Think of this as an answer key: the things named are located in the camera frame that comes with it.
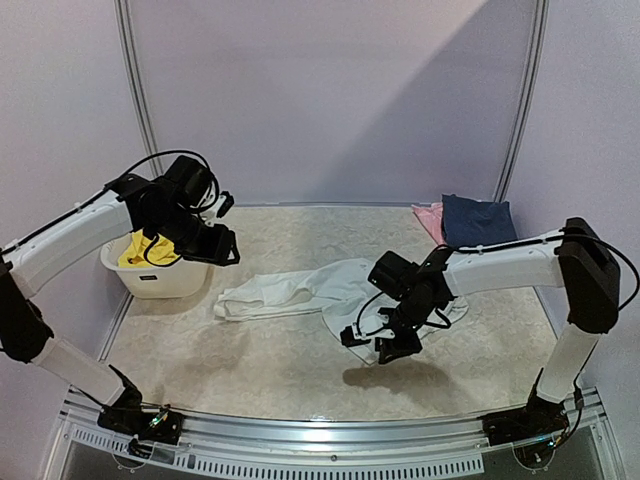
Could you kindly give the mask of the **white t-shirt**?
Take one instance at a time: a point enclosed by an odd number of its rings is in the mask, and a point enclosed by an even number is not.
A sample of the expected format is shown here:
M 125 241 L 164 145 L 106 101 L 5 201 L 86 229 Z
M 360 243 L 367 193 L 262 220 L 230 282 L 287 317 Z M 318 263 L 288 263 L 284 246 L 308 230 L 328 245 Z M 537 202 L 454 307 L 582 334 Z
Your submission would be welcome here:
M 375 330 L 374 310 L 391 307 L 392 298 L 367 276 L 379 266 L 369 260 L 341 260 L 316 270 L 256 275 L 226 289 L 214 304 L 214 315 L 226 321 L 268 320 L 319 314 L 336 338 L 360 322 L 361 331 Z

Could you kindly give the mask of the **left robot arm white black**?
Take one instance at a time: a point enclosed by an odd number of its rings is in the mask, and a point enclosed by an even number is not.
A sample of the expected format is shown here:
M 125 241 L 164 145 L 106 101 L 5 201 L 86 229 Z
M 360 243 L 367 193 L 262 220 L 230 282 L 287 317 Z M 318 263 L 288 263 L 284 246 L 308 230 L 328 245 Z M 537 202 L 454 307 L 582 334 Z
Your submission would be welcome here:
M 142 231 L 169 239 L 186 261 L 226 267 L 240 261 L 235 233 L 220 223 L 233 205 L 199 153 L 173 149 L 154 179 L 127 169 L 74 209 L 1 252 L 1 350 L 80 390 L 128 434 L 148 426 L 139 390 L 117 369 L 55 336 L 32 299 L 64 270 L 104 244 Z

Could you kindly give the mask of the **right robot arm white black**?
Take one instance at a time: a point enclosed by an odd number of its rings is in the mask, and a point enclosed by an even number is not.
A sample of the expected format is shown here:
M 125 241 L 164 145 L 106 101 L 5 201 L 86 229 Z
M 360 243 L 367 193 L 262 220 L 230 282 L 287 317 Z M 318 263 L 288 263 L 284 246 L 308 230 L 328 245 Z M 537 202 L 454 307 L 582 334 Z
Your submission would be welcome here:
M 461 296 L 521 287 L 564 289 L 567 325 L 526 405 L 485 419 L 517 426 L 527 436 L 566 424 L 563 402 L 620 311 L 619 264 L 611 248 L 579 217 L 526 240 L 488 247 L 439 246 L 420 264 L 388 251 L 368 280 L 397 303 L 379 311 L 379 324 L 371 332 L 356 332 L 357 338 L 374 342 L 381 365 L 419 353 L 419 329 L 429 325 L 431 314 L 440 314 Z

